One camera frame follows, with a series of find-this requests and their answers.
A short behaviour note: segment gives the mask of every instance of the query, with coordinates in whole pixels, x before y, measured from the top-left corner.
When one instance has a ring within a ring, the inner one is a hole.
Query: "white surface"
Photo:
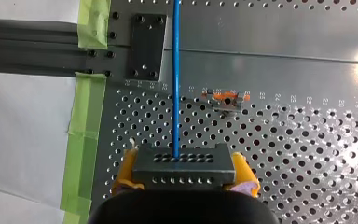
[[[0,0],[0,19],[77,23],[80,0]]]
[[[0,224],[62,224],[64,212],[0,192]]]
[[[76,80],[0,74],[0,190],[59,207]]]

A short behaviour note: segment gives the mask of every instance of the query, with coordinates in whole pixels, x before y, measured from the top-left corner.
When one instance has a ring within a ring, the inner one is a hole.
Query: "bolt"
[[[111,77],[111,76],[112,76],[112,73],[111,73],[110,71],[105,71],[104,73],[105,73],[105,75],[106,75],[107,77]]]
[[[116,38],[117,38],[117,34],[116,34],[115,32],[110,32],[110,38],[116,39]]]
[[[115,56],[116,56],[115,53],[112,52],[112,51],[108,51],[108,52],[106,53],[106,57],[108,57],[108,58],[114,58]]]
[[[95,57],[95,56],[97,56],[97,51],[95,51],[95,50],[93,50],[93,49],[90,50],[90,51],[89,51],[89,56],[90,56],[90,57]]]
[[[157,21],[159,24],[164,23],[164,19],[162,19],[162,17],[157,17],[156,21]]]
[[[118,12],[114,12],[112,13],[112,18],[118,20],[118,18],[120,18],[120,15],[118,14]]]
[[[144,23],[144,21],[145,21],[145,17],[143,17],[143,16],[137,16],[137,17],[136,17],[136,21],[138,21],[138,23],[142,24],[142,23]]]
[[[150,72],[150,76],[157,78],[158,77],[158,73],[157,72]]]

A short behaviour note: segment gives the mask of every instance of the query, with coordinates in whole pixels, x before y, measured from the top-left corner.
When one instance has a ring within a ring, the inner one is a hole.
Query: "perforated metal plate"
[[[358,223],[358,3],[305,2],[184,1],[181,144],[227,143],[242,152],[260,178],[259,200],[282,223]],[[171,13],[160,1],[117,1],[115,10],[123,21],[111,24],[117,31],[111,44],[123,45],[127,16]],[[172,53],[165,50],[154,83],[124,80],[129,49],[109,49],[117,55],[112,62],[90,62],[114,74],[105,95],[93,207],[108,197],[131,137],[158,147],[172,141]],[[222,116],[201,98],[205,88],[246,91],[251,101]]]

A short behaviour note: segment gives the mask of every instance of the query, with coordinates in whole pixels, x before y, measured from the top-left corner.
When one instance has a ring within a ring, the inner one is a hole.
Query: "blue cable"
[[[173,156],[179,157],[179,31],[180,31],[180,5],[179,0],[174,0],[173,4]]]

